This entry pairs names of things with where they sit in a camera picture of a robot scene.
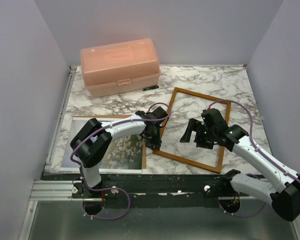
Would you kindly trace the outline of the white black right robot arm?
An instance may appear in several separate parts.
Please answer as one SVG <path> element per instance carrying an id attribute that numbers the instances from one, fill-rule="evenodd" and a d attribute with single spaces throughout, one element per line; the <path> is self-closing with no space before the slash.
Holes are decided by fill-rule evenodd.
<path id="1" fill-rule="evenodd" d="M 263 182 L 232 170 L 227 173 L 228 179 L 220 183 L 224 195 L 239 192 L 255 197 L 271 205 L 282 219 L 289 222 L 300 216 L 300 173 L 265 152 L 242 127 L 236 124 L 228 126 L 224 120 L 216 123 L 207 118 L 203 121 L 192 118 L 180 142 L 188 143 L 192 132 L 195 132 L 197 147 L 225 147 L 250 163 L 267 180 Z"/>

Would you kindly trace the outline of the brown wooden picture frame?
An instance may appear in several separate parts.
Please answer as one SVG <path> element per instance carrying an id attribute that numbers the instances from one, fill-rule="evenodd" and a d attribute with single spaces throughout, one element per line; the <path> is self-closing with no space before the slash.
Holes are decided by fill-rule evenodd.
<path id="1" fill-rule="evenodd" d="M 182 94 L 194 96 L 194 97 L 209 100 L 209 101 L 212 101 L 212 102 L 222 100 L 221 98 L 218 98 L 218 97 L 209 96 L 209 95 L 205 95 L 203 93 L 194 92 L 194 91 L 191 91 L 191 90 L 175 87 L 174 91 L 172 93 L 170 102 L 168 104 L 170 109 L 172 109 L 172 107 L 173 107 L 173 104 L 174 104 L 177 93 L 182 93 Z M 201 168 L 203 170 L 207 170 L 207 171 L 211 171 L 213 173 L 220 174 L 221 171 L 222 171 L 222 166 L 223 166 L 225 148 L 222 146 L 219 149 L 218 161 L 217 161 L 217 166 L 216 167 L 210 166 L 210 165 L 207 165 L 207 164 L 204 164 L 204 163 L 200 163 L 200 162 L 197 162 L 197 161 L 194 161 L 194 160 L 190 160 L 190 159 L 187 159 L 185 157 L 177 156 L 177 155 L 174 155 L 174 154 L 171 154 L 171 153 L 168 153 L 168 152 L 164 152 L 164 151 L 161 151 L 159 149 L 154 149 L 152 153 L 157 155 L 157 156 L 163 157 L 163 158 L 167 158 L 167 159 L 170 159 L 170 160 L 173 160 L 173 161 L 177 161 L 177 162 L 180 162 L 180 163 L 183 163 L 183 164 L 187 164 L 187 165 L 190 165 L 190 166 Z"/>

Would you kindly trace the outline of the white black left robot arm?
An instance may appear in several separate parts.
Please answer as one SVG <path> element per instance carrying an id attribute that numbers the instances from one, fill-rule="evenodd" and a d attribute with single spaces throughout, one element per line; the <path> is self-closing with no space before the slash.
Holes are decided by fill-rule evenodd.
<path id="1" fill-rule="evenodd" d="M 103 124 L 96 118 L 88 120 L 70 142 L 70 160 L 79 165 L 84 182 L 83 191 L 91 198 L 101 191 L 102 181 L 99 163 L 103 160 L 110 144 L 118 139 L 132 135 L 144 138 L 149 149 L 161 146 L 160 128 L 167 119 L 167 113 L 137 111 L 130 117 Z"/>

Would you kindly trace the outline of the brown frame backing board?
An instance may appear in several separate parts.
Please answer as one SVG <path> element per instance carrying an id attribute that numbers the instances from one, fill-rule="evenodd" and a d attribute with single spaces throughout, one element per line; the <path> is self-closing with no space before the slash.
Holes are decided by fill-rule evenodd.
<path id="1" fill-rule="evenodd" d="M 75 115 L 72 124 L 80 123 L 83 126 L 89 119 L 96 118 L 98 121 L 108 123 L 122 120 L 128 115 Z M 130 135 L 113 141 L 105 158 L 99 163 L 100 169 L 105 170 L 143 170 L 146 168 L 146 146 L 144 139 L 139 135 Z"/>

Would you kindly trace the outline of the flower field photo print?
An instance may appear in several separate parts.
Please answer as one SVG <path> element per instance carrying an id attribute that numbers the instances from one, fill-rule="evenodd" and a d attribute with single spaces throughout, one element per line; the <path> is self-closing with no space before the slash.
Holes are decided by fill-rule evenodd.
<path id="1" fill-rule="evenodd" d="M 79 170 L 79 165 L 70 160 L 72 153 L 70 142 L 89 119 L 89 117 L 78 116 L 72 118 L 60 166 L 62 172 Z M 99 162 L 99 171 L 101 173 L 141 173 L 145 162 L 145 153 L 144 140 L 139 135 L 117 139 L 111 142 L 103 160 Z"/>

